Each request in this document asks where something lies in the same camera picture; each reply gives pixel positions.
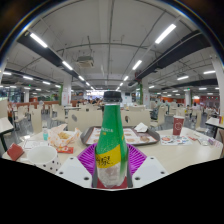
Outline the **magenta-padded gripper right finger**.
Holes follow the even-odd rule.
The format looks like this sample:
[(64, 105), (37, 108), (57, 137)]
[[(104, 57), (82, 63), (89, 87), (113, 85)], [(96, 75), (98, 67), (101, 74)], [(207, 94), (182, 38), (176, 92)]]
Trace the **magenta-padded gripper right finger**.
[(140, 188), (168, 175), (166, 169), (154, 156), (146, 156), (128, 144), (127, 184), (129, 188)]

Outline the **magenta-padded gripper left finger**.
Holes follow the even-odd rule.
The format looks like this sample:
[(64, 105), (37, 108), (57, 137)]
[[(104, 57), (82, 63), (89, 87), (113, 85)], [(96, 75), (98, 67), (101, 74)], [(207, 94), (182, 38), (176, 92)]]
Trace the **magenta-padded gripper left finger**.
[(77, 157), (69, 156), (56, 175), (84, 188), (97, 187), (95, 147), (92, 144)]

